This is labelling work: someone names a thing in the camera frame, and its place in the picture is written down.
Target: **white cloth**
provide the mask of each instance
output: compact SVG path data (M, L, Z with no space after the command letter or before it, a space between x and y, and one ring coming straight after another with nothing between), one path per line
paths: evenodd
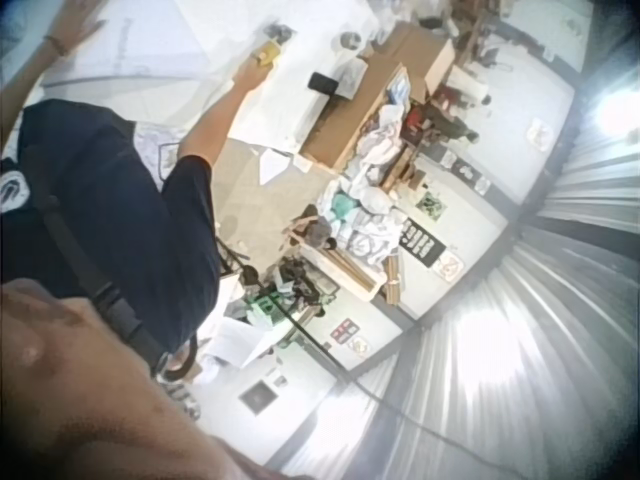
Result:
M475 103L482 103L489 93L489 85L476 80L463 69L454 65L446 80L447 87L460 90L463 95L472 99Z

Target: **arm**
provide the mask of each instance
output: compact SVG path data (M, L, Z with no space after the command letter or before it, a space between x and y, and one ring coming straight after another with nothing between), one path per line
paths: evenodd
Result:
M197 155L213 168L242 102L250 91L262 84L270 71L271 65L261 67L255 58L249 58L236 74L233 88L207 110L182 140L178 158Z
M58 57L71 52L104 24L104 22L87 23L87 19L104 3L104 0L87 0L83 3L66 0L51 24L46 39L11 81L3 86L0 92L2 150L29 93L40 76L55 63Z

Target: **yellow object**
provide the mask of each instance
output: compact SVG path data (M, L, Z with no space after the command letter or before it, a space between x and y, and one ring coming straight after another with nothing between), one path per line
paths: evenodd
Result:
M272 40L267 41L262 47L254 52L254 57L258 59L261 67L273 63L280 55L280 46Z

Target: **white wall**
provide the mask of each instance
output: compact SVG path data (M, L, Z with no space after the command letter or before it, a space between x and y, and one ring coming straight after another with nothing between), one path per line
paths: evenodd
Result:
M408 189L400 191L401 208L465 264L462 275L452 283L447 283L400 248L400 271L403 279L400 306L414 318L419 318L484 255L507 226L507 221L451 173L423 158L417 160L416 166L426 171L429 192L446 205L446 210L437 221L433 221L415 207L422 199L424 190L411 192Z
M578 72L587 51L593 4L587 0L518 0L503 20L528 33ZM572 31L567 22L576 26Z
M340 289L336 297L331 305L325 307L327 314L324 317L316 317L309 322L307 331L318 342L329 342L331 345L329 353L347 369L361 364L402 332L377 307L369 302L363 302L344 288ZM361 337L369 345L369 351L365 355L360 356L354 352L348 346L348 342L339 345L331 338L331 332L346 319L350 319L360 327L354 337Z
M491 105L472 109L465 118L467 125L480 134L480 141L467 149L457 149L456 142L451 144L509 198L522 204L555 145L574 90L524 48L502 44L498 62L512 66L513 71L487 70L473 64L489 84L492 97ZM535 118L553 133L544 152L526 137Z
M283 365L277 365L271 355L243 370L224 369L210 385L189 387L202 408L200 428L224 439L261 465L293 435L336 382L333 375L295 343L286 349L276 349L276 354ZM287 386L273 385L277 376L267 378L274 367L286 377ZM278 398L259 415L254 415L239 397L260 380L269 385Z

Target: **hand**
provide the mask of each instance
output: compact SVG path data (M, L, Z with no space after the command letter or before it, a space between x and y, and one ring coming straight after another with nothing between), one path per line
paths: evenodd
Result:
M261 67L256 58L248 58L233 77L235 87L241 89L243 92L255 90L269 76L272 68L273 64Z
M106 2L107 0L64 0L47 36L59 42L66 52L71 52L104 25L104 21L96 22L89 20L89 17Z

